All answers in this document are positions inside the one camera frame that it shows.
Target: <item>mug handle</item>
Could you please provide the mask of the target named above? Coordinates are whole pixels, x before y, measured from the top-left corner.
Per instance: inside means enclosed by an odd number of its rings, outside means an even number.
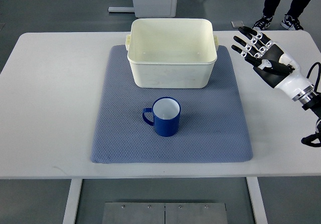
[[[148,118],[146,118],[146,116],[145,116],[145,113],[151,113],[151,112],[152,112],[151,107],[144,108],[144,109],[142,110],[142,118],[144,119],[144,121],[145,121],[146,123],[148,123],[148,124],[151,125],[151,126],[154,126],[154,122],[150,121],[150,120],[149,120]]]

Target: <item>black cable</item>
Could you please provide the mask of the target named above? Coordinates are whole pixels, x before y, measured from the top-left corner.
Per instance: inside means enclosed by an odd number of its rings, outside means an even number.
[[[307,78],[309,78],[311,73],[312,73],[312,71],[313,71],[313,69],[314,69],[314,67],[317,66],[317,65],[318,65],[318,72],[317,72],[317,78],[316,78],[315,85],[314,85],[315,92],[317,92],[317,87],[319,85],[320,78],[321,78],[321,63],[316,62],[315,64],[313,64],[312,67],[310,68],[309,72],[307,73],[307,76],[306,76]]]

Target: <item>robot finger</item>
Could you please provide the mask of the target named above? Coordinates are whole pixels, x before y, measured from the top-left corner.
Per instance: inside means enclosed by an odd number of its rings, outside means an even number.
[[[253,57],[252,55],[248,54],[247,52],[244,52],[241,48],[232,45],[232,49],[237,51],[239,54],[241,54],[242,57],[245,58],[245,60],[248,63],[251,63],[254,67],[259,66],[261,64],[261,60],[258,60],[256,57]]]
[[[239,38],[237,36],[234,36],[233,39],[237,43],[241,44],[245,48],[245,50],[248,51],[252,56],[260,54],[260,52],[258,52],[258,50],[255,47],[253,47],[252,45],[246,43],[241,38]]]
[[[262,32],[257,32],[256,30],[249,28],[249,27],[239,27],[239,32],[242,33],[243,35],[249,33],[259,39],[267,48],[270,48],[274,42],[268,38],[264,33]]]
[[[259,52],[264,55],[268,48],[256,37],[250,33],[246,33],[245,36],[251,41],[251,43],[259,50]]]
[[[244,52],[241,48],[235,46],[235,45],[232,45],[232,49],[234,51],[237,51],[242,57],[246,57],[246,55],[248,55],[247,52]]]

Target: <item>metal plate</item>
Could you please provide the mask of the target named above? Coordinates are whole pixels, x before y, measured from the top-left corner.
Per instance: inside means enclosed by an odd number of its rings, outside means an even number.
[[[166,224],[227,224],[224,203],[167,203]]]
[[[106,202],[102,224],[164,224],[164,203]]]
[[[106,202],[102,224],[227,224],[224,203]]]
[[[244,26],[244,23],[242,21],[233,21],[231,23],[233,28],[239,28]]]

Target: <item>blue mug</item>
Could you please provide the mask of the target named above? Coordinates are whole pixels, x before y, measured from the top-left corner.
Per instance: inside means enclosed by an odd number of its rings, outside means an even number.
[[[152,113],[153,121],[150,121],[145,114]],[[172,97],[161,97],[157,99],[152,107],[144,108],[142,118],[146,123],[154,126],[157,134],[169,137],[179,130],[181,105]]]

